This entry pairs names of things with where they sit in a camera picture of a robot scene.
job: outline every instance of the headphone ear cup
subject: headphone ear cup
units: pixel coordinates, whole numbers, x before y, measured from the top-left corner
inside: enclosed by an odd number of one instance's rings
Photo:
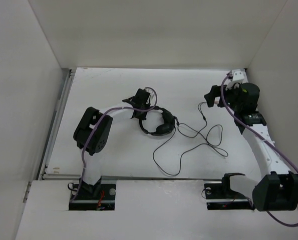
[[[157,135],[163,136],[163,135],[172,133],[173,129],[174,129],[174,125],[170,123],[164,123],[157,127],[155,133]]]

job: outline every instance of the black headphones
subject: black headphones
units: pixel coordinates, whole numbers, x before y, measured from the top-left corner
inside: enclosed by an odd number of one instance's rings
[[[141,130],[145,134],[150,134],[152,136],[164,136],[164,135],[172,133],[172,131],[175,129],[175,121],[178,122],[178,118],[176,116],[172,115],[172,113],[169,112],[165,108],[155,106],[154,110],[162,111],[163,124],[158,126],[156,128],[155,132],[149,132],[143,127],[142,120],[139,119],[139,125],[140,125]]]

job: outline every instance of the tangled cord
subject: tangled cord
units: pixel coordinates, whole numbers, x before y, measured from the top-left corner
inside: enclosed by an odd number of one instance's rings
[[[205,121],[205,126],[204,126],[202,129],[200,129],[199,131],[197,131],[197,130],[193,129],[192,127],[190,127],[189,125],[187,125],[187,124],[185,124],[185,123],[183,123],[183,122],[182,122],[182,123],[177,122],[177,128],[175,128],[175,130],[174,130],[172,136],[171,136],[167,141],[165,141],[163,144],[161,144],[159,147],[157,147],[157,148],[153,151],[152,158],[153,158],[154,163],[155,163],[155,164],[159,167],[159,169],[160,169],[163,173],[165,173],[166,175],[168,175],[168,176],[172,176],[172,177],[178,176],[178,175],[180,174],[180,172],[181,172],[182,157],[183,157],[183,155],[185,155],[186,153],[188,153],[188,152],[190,152],[190,151],[192,151],[192,150],[194,150],[194,149],[196,149],[196,148],[198,148],[199,146],[202,146],[202,145],[207,145],[208,147],[212,148],[212,149],[215,150],[219,155],[221,155],[221,156],[223,156],[223,157],[227,157],[227,156],[229,156],[229,154],[228,154],[228,152],[227,152],[226,150],[224,150],[224,149],[222,149],[222,148],[219,147],[220,144],[222,143],[222,135],[223,135],[223,126],[222,126],[222,125],[220,125],[220,124],[214,125],[212,128],[210,128],[210,130],[208,131],[208,133],[207,133],[206,136],[204,136],[204,135],[201,133],[201,131],[204,130],[204,129],[207,127],[207,125],[208,125],[208,122],[207,122],[207,120],[206,120],[206,117],[204,116],[204,114],[203,114],[203,112],[202,112],[202,109],[201,109],[201,106],[202,106],[202,104],[204,104],[204,103],[206,103],[206,102],[205,102],[205,101],[204,101],[204,102],[200,102],[199,105],[198,105],[198,110],[199,110],[199,112],[201,113],[201,115],[202,115],[202,117],[203,117],[203,120]],[[179,127],[180,127],[181,125],[184,125],[184,126],[190,128],[191,130],[193,130],[194,132],[196,132],[196,135],[194,135],[194,136],[189,136],[189,135],[186,135],[186,134],[182,133],[182,132],[180,131],[180,129],[179,129]],[[216,144],[216,145],[211,144],[211,143],[209,142],[209,140],[208,140],[208,137],[209,137],[210,132],[211,132],[213,129],[215,129],[215,127],[220,127],[220,128],[221,128],[220,141],[219,141],[219,144]],[[157,163],[157,161],[156,161],[156,159],[155,159],[155,157],[154,157],[154,154],[156,153],[156,151],[157,151],[159,148],[161,148],[163,145],[165,145],[167,142],[169,142],[169,141],[173,138],[173,136],[175,135],[177,129],[178,129],[178,131],[179,131],[180,134],[182,134],[183,136],[185,136],[185,137],[187,137],[187,138],[191,138],[191,139],[193,139],[193,138],[197,137],[198,135],[201,135],[201,136],[204,138],[204,140],[205,140],[206,142],[204,142],[204,143],[200,143],[199,145],[197,145],[197,146],[195,146],[195,147],[193,147],[193,148],[191,148],[191,149],[185,151],[184,153],[182,153],[181,156],[180,156],[179,171],[178,171],[177,173],[169,173],[169,172],[167,172],[166,170],[164,170],[164,169]]]

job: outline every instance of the white wall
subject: white wall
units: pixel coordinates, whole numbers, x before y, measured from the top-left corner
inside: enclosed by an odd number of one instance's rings
[[[15,237],[62,72],[27,0],[0,0],[0,240]]]
[[[298,166],[298,0],[288,0],[248,69],[276,145]]]
[[[286,0],[30,0],[62,67],[247,67]]]

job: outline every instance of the hinge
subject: hinge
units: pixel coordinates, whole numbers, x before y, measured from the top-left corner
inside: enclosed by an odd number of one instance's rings
[[[23,203],[26,203],[27,200],[28,200],[31,186],[32,186],[32,182],[30,181],[30,182],[28,182],[27,190],[25,191],[25,195],[24,195],[24,198],[23,198]]]

